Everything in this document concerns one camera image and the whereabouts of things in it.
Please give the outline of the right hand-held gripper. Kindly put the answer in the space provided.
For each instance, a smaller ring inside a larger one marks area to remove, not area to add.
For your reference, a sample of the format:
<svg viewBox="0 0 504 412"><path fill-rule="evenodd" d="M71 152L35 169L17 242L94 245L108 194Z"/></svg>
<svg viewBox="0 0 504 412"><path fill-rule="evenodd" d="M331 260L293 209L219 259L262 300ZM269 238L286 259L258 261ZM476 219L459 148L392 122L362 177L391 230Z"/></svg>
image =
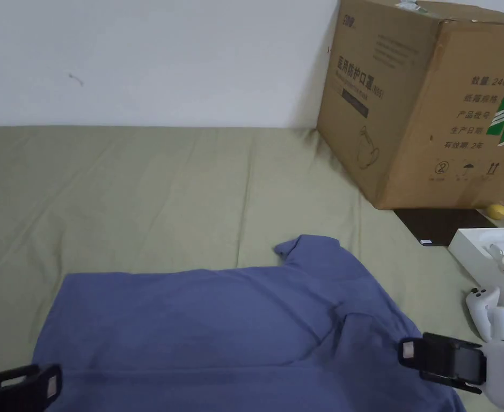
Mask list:
<svg viewBox="0 0 504 412"><path fill-rule="evenodd" d="M483 345L433 333L399 342L399 364L420 377L465 392L504 392L504 340Z"/></svg>

